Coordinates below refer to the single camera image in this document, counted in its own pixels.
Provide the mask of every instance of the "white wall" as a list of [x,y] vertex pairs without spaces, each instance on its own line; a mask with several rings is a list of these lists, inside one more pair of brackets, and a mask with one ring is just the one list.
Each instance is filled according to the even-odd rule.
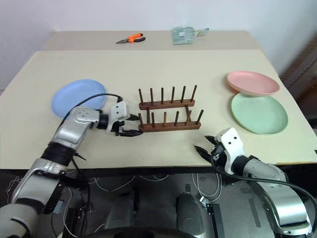
[[54,30],[169,30],[177,25],[247,30],[282,73],[317,30],[316,2],[1,0],[0,89]]
[[40,0],[0,0],[0,93],[50,35]]

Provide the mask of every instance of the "table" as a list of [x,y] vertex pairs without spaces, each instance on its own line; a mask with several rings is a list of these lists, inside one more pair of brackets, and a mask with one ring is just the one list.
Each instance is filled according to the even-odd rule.
[[[160,88],[166,98],[175,86],[175,99],[182,87],[190,98],[197,85],[192,119],[204,109],[199,130],[145,133],[138,137],[117,137],[102,130],[89,130],[79,153],[87,161],[77,160],[85,169],[132,168],[139,172],[168,168],[169,172],[209,169],[210,164],[194,149],[212,146],[204,135],[216,135],[235,127],[248,155],[278,165],[317,162],[317,138],[296,102],[283,86],[272,65],[256,41],[246,32],[211,32],[192,45],[173,46],[170,32],[145,32],[142,43],[120,44],[132,32],[55,33],[42,51],[36,52],[0,96],[0,169],[28,169],[41,156],[52,138],[60,118],[51,111],[55,92],[72,81],[92,78],[109,93],[121,95],[131,112],[140,111],[138,89],[145,101],[160,100]],[[272,77],[280,86],[273,95],[289,116],[287,128],[275,135],[254,134],[236,122],[230,112],[235,90],[226,83],[227,73],[249,70]],[[108,97],[107,111],[115,99]],[[155,110],[157,122],[173,121],[177,109]],[[186,118],[180,109],[179,121]],[[137,128],[138,122],[127,122]]]

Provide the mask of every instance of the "green plate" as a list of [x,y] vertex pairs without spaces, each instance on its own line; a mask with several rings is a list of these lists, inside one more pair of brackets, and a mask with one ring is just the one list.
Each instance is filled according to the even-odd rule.
[[239,93],[232,99],[231,110],[243,127],[257,134],[279,133],[288,123],[285,109],[270,96],[254,97]]

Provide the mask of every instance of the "black cable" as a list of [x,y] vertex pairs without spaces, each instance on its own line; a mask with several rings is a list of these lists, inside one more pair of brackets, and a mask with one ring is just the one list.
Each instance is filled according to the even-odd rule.
[[[85,205],[85,203],[84,203],[84,197],[83,197],[83,193],[82,193],[82,192],[80,193],[80,197],[81,197],[81,204],[82,204],[82,207],[83,207],[83,208],[86,208],[86,205]],[[88,224],[88,221],[87,221],[87,219],[86,219],[86,221],[85,221],[85,228],[84,228],[83,234],[85,234],[85,233],[86,233],[86,230],[87,230],[87,224]]]
[[286,172],[284,172],[284,175],[285,175],[285,177],[286,177],[286,181],[289,182],[288,175],[287,175]]
[[89,206],[90,206],[90,185],[89,185],[89,183],[87,183],[87,193],[88,194],[87,194],[86,211],[84,213],[83,223],[81,224],[81,227],[80,227],[79,237],[84,235],[83,234],[84,226],[85,226],[85,223],[88,223],[87,214],[88,214],[88,210],[89,210]]
[[314,223],[312,226],[312,232],[315,233],[316,227],[317,227],[317,201],[314,198],[314,196],[312,196],[308,191],[306,191],[305,189],[303,189],[295,184],[292,184],[290,182],[278,181],[278,180],[273,180],[273,179],[265,179],[265,178],[247,178],[247,177],[242,177],[242,176],[238,176],[238,175],[230,175],[230,174],[226,173],[225,171],[221,171],[218,167],[216,167],[214,160],[213,160],[213,157],[215,157],[215,154],[213,154],[211,152],[210,161],[211,161],[212,167],[215,169],[216,173],[219,173],[223,176],[226,176],[226,177],[231,178],[231,179],[240,179],[240,180],[245,180],[245,181],[270,182],[270,183],[281,184],[281,185],[289,186],[293,189],[296,189],[296,190],[300,191],[301,193],[303,193],[304,195],[306,195],[308,198],[311,199],[311,201],[315,207],[315,220],[314,220]]
[[90,206],[90,186],[89,186],[89,183],[86,181],[86,178],[85,178],[85,173],[79,169],[79,167],[77,166],[76,162],[74,159],[72,159],[72,162],[76,168],[76,170],[78,171],[78,173],[81,175],[82,177],[82,181],[86,183],[86,186],[87,186],[87,203],[86,203],[86,209],[85,209],[85,213],[84,213],[84,217],[83,217],[83,222],[80,226],[80,231],[79,231],[79,235],[78,237],[81,237],[83,235],[83,231],[84,231],[84,226],[85,226],[85,223],[88,222],[87,221],[87,213],[88,213],[88,210],[89,210],[89,206]]
[[[122,98],[121,96],[119,96],[119,95],[112,94],[112,93],[100,93],[100,94],[93,95],[93,96],[91,96],[91,97],[89,97],[89,98],[86,98],[85,100],[83,100],[83,101],[81,101],[80,103],[76,104],[71,110],[73,110],[75,107],[80,106],[80,105],[82,105],[83,103],[89,101],[90,99],[93,99],[93,98],[99,97],[99,96],[114,96],[114,97],[117,97],[117,98],[118,98],[118,100],[117,100],[118,103],[121,102],[121,101],[123,101],[123,98]],[[66,120],[67,117],[69,116],[71,110],[69,110],[69,112],[64,116],[63,120],[62,120],[61,123],[59,124],[59,127],[60,127],[61,125],[63,125],[63,123],[65,122],[65,120]]]
[[52,212],[52,214],[51,214],[51,227],[52,227],[52,231],[54,233],[54,236],[57,237],[57,234],[56,234],[56,231],[55,231],[54,225],[53,225],[53,215],[54,215],[54,213]]

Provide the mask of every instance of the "orange pliers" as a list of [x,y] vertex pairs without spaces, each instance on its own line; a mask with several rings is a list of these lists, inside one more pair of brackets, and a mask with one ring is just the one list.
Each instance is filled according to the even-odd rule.
[[128,36],[127,39],[124,39],[124,40],[121,40],[121,41],[118,41],[116,44],[123,44],[123,43],[133,43],[133,42],[141,42],[141,41],[144,41],[145,40],[145,37],[142,37],[143,34],[142,33],[138,33],[138,34],[135,34],[133,36]]

